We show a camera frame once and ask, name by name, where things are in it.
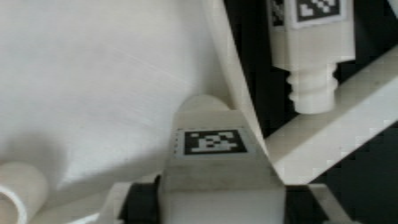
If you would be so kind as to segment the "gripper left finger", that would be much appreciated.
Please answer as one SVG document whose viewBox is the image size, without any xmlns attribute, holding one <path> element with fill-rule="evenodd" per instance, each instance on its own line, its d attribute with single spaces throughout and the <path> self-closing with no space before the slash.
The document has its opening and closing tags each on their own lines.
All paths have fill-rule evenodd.
<svg viewBox="0 0 398 224">
<path fill-rule="evenodd" d="M 158 187 L 162 176 L 119 182 L 110 188 L 96 224 L 160 224 Z"/>
</svg>

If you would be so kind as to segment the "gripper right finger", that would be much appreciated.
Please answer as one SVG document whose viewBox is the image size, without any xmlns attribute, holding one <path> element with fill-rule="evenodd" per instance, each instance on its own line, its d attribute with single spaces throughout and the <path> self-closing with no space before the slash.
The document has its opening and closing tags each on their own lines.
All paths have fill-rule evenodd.
<svg viewBox="0 0 398 224">
<path fill-rule="evenodd" d="M 285 224 L 356 224 L 325 184 L 286 187 Z"/>
</svg>

